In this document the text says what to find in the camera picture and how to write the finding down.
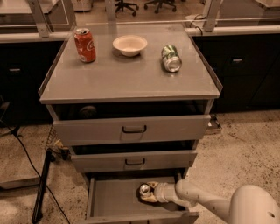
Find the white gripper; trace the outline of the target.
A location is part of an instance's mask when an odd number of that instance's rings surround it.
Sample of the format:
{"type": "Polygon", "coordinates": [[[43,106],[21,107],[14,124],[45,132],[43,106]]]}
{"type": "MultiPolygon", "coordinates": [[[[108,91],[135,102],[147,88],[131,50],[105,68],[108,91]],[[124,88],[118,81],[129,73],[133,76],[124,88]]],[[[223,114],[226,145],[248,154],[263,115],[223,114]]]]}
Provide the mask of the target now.
{"type": "Polygon", "coordinates": [[[148,193],[146,195],[141,195],[140,198],[143,201],[150,203],[167,203],[174,202],[177,198],[177,194],[175,192],[175,185],[170,183],[158,183],[156,181],[148,182],[147,185],[151,189],[155,189],[154,193],[148,193]]]}

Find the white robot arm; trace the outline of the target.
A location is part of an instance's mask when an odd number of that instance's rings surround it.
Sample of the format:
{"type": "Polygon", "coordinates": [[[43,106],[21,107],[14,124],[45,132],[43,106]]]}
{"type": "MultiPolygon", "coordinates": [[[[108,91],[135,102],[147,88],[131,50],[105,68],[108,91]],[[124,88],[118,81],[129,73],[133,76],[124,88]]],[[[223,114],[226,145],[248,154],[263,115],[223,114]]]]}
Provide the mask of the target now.
{"type": "Polygon", "coordinates": [[[147,202],[173,202],[182,207],[201,204],[227,224],[280,224],[280,208],[261,187],[243,185],[231,199],[207,192],[186,179],[176,184],[151,181],[141,184],[139,195],[147,202]]]}

